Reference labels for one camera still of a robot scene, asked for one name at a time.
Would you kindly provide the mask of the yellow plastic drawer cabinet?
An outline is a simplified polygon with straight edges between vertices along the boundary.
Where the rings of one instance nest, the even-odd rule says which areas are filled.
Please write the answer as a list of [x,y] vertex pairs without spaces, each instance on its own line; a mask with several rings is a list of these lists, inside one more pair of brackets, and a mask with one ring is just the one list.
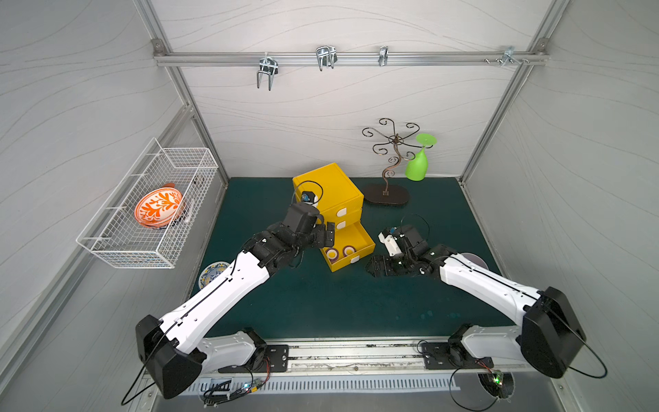
[[[355,264],[374,252],[375,243],[361,225],[364,195],[336,163],[317,168],[293,178],[295,197],[300,201],[303,191],[313,191],[319,201],[314,204],[326,222],[336,224],[335,248],[339,258],[329,260],[321,250],[331,271],[336,272]],[[356,252],[348,257],[343,254],[346,245]]]

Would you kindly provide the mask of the purple tape roll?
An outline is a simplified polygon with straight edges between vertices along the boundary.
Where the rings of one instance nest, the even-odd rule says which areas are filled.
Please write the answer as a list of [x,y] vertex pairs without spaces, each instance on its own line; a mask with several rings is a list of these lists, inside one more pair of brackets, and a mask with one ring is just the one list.
[[335,248],[328,248],[325,255],[329,260],[336,260],[339,258],[339,252]]
[[356,252],[355,247],[352,247],[351,245],[346,245],[346,247],[343,248],[343,254],[345,257],[348,257]]

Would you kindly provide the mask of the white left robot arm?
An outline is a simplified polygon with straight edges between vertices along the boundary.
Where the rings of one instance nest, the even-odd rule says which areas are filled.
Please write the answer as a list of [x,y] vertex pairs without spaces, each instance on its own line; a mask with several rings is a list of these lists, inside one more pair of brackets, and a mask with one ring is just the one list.
[[141,319],[136,326],[138,357],[163,398],[175,398],[212,370],[257,368],[266,343],[253,330],[219,338],[207,338],[207,333],[305,249],[332,247],[335,232],[335,223],[326,221],[316,207],[291,204],[283,221],[254,234],[230,266],[190,300],[161,318]]

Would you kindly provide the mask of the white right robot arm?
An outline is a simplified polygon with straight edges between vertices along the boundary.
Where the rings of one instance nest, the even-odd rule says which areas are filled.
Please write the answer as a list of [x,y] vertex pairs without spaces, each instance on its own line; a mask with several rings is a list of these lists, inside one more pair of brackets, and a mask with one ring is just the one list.
[[567,296],[557,288],[540,290],[498,275],[445,245],[430,247],[412,225],[379,233],[384,255],[373,256],[375,277],[425,276],[459,288],[508,317],[511,326],[465,324],[451,344],[474,358],[526,362],[559,379],[586,344],[586,336]]

